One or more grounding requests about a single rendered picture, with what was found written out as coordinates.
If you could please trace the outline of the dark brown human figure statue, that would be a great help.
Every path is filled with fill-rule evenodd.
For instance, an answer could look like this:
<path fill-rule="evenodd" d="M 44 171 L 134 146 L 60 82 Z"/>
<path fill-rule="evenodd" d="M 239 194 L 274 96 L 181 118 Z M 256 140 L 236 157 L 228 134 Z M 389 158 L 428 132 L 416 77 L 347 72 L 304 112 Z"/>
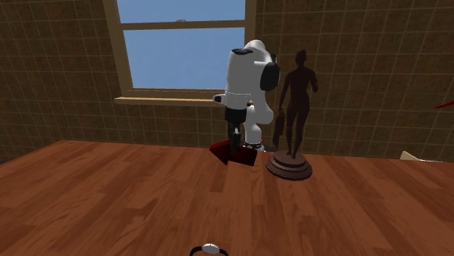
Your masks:
<path fill-rule="evenodd" d="M 279 145 L 279 138 L 286 136 L 287 150 L 276 151 L 266 161 L 267 170 L 285 180 L 305 180 L 313 169 L 305 156 L 298 152 L 303 140 L 303 128 L 310 111 L 307 87 L 318 91 L 316 74 L 305 66 L 306 50 L 295 55 L 297 68 L 285 76 L 284 87 L 279 100 L 279 115 L 274 126 L 273 144 Z"/>

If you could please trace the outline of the wooden framed window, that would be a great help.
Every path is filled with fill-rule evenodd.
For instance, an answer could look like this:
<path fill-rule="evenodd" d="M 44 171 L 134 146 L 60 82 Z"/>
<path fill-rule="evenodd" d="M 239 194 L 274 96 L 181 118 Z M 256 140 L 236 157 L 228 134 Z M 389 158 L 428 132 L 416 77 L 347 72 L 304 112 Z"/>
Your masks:
<path fill-rule="evenodd" d="M 211 106 L 229 52 L 255 37 L 258 0 L 103 0 L 117 104 Z"/>

